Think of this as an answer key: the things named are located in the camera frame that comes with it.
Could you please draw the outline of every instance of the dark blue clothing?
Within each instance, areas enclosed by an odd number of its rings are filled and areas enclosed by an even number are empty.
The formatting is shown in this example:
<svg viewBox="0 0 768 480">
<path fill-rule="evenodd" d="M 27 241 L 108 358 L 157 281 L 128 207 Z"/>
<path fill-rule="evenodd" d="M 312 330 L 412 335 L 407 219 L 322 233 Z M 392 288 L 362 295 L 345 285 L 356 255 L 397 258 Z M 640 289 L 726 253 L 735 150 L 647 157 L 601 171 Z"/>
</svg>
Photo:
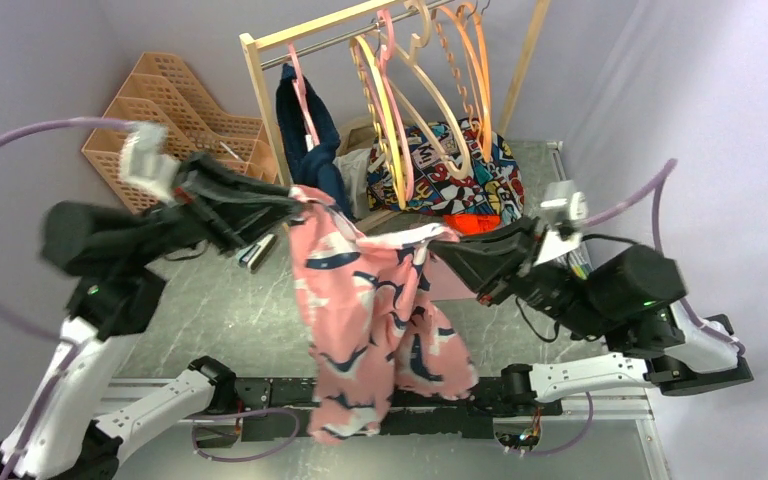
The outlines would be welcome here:
<svg viewBox="0 0 768 480">
<path fill-rule="evenodd" d="M 334 165 L 337 148 L 340 146 L 340 135 L 322 99 L 316 95 L 305 78 L 307 108 L 319 135 L 319 145 L 313 147 L 310 152 L 307 151 L 304 116 L 293 88 L 295 78 L 296 71 L 292 65 L 285 63 L 278 91 L 275 92 L 275 114 L 284 140 L 284 153 L 287 156 L 290 175 L 294 183 L 318 188 L 327 193 L 337 203 L 336 206 L 343 215 L 354 220 L 343 177 Z"/>
</svg>

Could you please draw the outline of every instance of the pink patterned fabric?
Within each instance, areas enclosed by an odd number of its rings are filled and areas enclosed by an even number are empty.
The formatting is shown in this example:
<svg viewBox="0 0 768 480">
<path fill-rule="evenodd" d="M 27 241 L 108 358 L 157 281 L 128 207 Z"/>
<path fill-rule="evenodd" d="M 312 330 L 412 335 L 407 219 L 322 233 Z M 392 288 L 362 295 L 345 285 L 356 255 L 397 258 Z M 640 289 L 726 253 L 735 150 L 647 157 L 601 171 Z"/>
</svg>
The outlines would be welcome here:
<svg viewBox="0 0 768 480">
<path fill-rule="evenodd" d="M 334 444 L 378 433 L 394 386 L 466 398 L 478 375 L 422 274 L 425 242 L 457 234 L 430 224 L 367 237 L 319 190 L 294 186 L 290 196 L 308 204 L 289 237 L 296 301 L 319 369 L 310 435 Z"/>
</svg>

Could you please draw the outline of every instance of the white cloth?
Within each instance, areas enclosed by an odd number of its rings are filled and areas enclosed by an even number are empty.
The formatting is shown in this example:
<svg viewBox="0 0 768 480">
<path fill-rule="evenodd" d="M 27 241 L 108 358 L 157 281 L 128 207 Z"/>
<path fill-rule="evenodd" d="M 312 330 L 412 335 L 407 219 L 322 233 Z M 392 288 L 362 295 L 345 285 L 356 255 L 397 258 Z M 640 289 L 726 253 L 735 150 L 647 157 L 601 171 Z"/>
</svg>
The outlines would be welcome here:
<svg viewBox="0 0 768 480">
<path fill-rule="evenodd" d="M 346 196 L 352 207 L 352 215 L 360 220 L 369 216 L 369 198 L 366 195 L 366 167 L 369 165 L 371 148 L 361 148 L 334 159 L 340 170 Z"/>
</svg>

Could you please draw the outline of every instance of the clothes rack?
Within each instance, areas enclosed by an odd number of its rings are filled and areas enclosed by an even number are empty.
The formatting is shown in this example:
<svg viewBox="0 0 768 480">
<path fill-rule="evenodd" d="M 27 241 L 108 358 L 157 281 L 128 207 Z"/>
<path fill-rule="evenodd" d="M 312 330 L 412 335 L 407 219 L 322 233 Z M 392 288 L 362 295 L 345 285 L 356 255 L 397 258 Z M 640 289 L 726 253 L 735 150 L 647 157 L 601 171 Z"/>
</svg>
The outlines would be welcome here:
<svg viewBox="0 0 768 480">
<path fill-rule="evenodd" d="M 287 165 L 287 158 L 284 153 L 284 145 L 281 141 L 281 132 L 278 129 L 278 122 L 275 119 L 275 111 L 271 101 L 271 94 L 267 88 L 266 79 L 263 72 L 269 68 L 281 65 L 282 63 L 289 60 L 290 56 L 289 54 L 286 54 L 264 62 L 261 59 L 261 53 L 273 48 L 286 46 L 291 42 L 308 37 L 317 32 L 336 27 L 352 19 L 374 14 L 381 9 L 398 7 L 400 5 L 408 6 L 407 11 L 393 17 L 393 21 L 397 22 L 404 20 L 405 18 L 412 17 L 418 13 L 418 10 L 411 6 L 413 4 L 423 4 L 429 10 L 433 10 L 442 5 L 451 3 L 452 1 L 454 0 L 437 0 L 435 2 L 426 3 L 425 0 L 367 0 L 357 5 L 344 8 L 343 10 L 324 15 L 322 17 L 301 23 L 299 25 L 295 25 L 293 27 L 285 28 L 284 30 L 271 33 L 260 38 L 254 38 L 249 33 L 243 33 L 240 35 L 240 43 L 242 44 L 243 52 L 245 53 L 246 64 L 248 66 L 249 75 L 251 76 L 252 86 L 254 87 L 255 97 L 260 109 L 261 118 L 263 119 L 267 138 L 269 139 L 269 146 L 272 148 L 273 156 L 275 161 L 278 163 L 278 181 L 282 185 L 289 185 L 292 183 L 292 179 L 290 177 L 289 166 Z M 543 3 L 544 0 L 538 0 L 538 5 Z M 540 17 L 537 22 L 535 22 L 535 15 Z M 543 17 L 545 17 L 545 8 L 535 8 L 534 13 L 532 14 L 532 21 L 530 26 L 533 27 L 535 23 L 542 25 Z M 301 48 L 296 52 L 296 54 L 299 57 L 303 57 L 305 55 L 324 50 L 328 47 L 339 45 L 350 40 L 351 38 L 354 38 L 357 35 L 371 32 L 376 28 L 378 28 L 377 24 L 371 23 L 368 26 L 357 29 L 355 31 L 337 35 L 328 40 L 305 48 Z M 539 35 L 539 28 L 537 28 L 536 31 L 532 30 L 534 29 L 530 28 L 529 32 L 526 34 L 527 41 L 523 46 L 523 53 L 521 54 L 521 58 L 527 58 L 528 60 L 531 58 L 531 53 L 527 52 L 526 50 L 533 52 L 534 44 L 536 44 L 536 36 Z M 516 103 L 516 97 L 519 92 L 519 87 L 522 85 L 521 78 L 524 78 L 525 70 L 527 68 L 527 61 L 521 61 L 520 65 L 518 65 L 517 74 L 511 82 L 508 98 L 503 108 L 503 112 L 505 112 L 503 113 L 503 118 L 509 117 L 508 112 L 513 111 L 514 104 Z M 393 211 L 375 212 L 369 217 L 358 222 L 357 227 L 361 231 L 366 231 L 376 225 L 383 223 L 397 213 L 398 212 Z"/>
</svg>

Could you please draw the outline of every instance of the gray wall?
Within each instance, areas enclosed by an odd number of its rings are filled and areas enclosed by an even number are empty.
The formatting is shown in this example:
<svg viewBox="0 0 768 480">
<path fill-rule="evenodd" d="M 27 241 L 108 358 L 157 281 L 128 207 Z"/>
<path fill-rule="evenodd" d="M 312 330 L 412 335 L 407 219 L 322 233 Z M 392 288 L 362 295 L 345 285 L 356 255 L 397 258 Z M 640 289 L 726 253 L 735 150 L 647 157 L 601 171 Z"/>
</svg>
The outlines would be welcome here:
<svg viewBox="0 0 768 480">
<path fill-rule="evenodd" d="M 177 53 L 184 57 L 226 110 L 258 116 L 239 35 L 248 32 L 257 38 L 353 5 L 358 0 L 213 0 L 197 8 L 185 0 L 101 0 L 101 3 L 132 59 L 143 51 Z M 552 2 L 516 115 L 508 129 L 509 138 L 563 138 L 577 121 L 580 105 L 592 95 L 592 86 L 602 64 L 636 3 L 637 0 Z M 533 0 L 493 0 L 485 12 L 494 117 L 502 111 L 533 6 Z M 394 9 L 394 12 L 399 11 L 401 7 Z M 300 41 L 296 48 L 359 28 L 371 18 L 314 35 L 309 40 Z M 409 19 L 396 25 L 400 40 L 418 30 L 416 20 Z M 457 32 L 451 26 L 446 32 L 455 46 L 456 58 L 462 61 Z M 281 49 L 265 52 L 264 60 L 284 53 Z M 423 69 L 444 95 L 457 99 L 449 65 L 436 36 L 420 58 Z M 366 114 L 363 93 L 347 45 L 305 57 L 301 66 L 338 124 Z M 280 68 L 276 68 L 267 72 L 270 93 L 274 93 L 277 86 L 279 71 Z M 414 77 L 399 65 L 391 67 L 390 73 L 427 119 L 442 118 Z M 453 100 L 451 105 L 456 114 L 462 113 L 459 103 Z"/>
<path fill-rule="evenodd" d="M 128 63 L 95 1 L 0 0 L 0 133 L 103 112 Z M 73 282 L 36 260 L 43 213 L 63 199 L 117 203 L 79 153 L 87 136 L 61 130 L 0 151 L 0 296 L 52 331 Z M 21 417 L 52 351 L 0 323 L 0 440 Z"/>
<path fill-rule="evenodd" d="M 703 315 L 727 313 L 754 383 L 652 396 L 674 478 L 768 478 L 768 1 L 641 1 L 606 63 L 603 93 L 566 138 L 594 211 L 669 157 L 664 248 Z M 644 202 L 602 230 L 650 237 Z M 614 245 L 592 242 L 595 260 Z"/>
</svg>

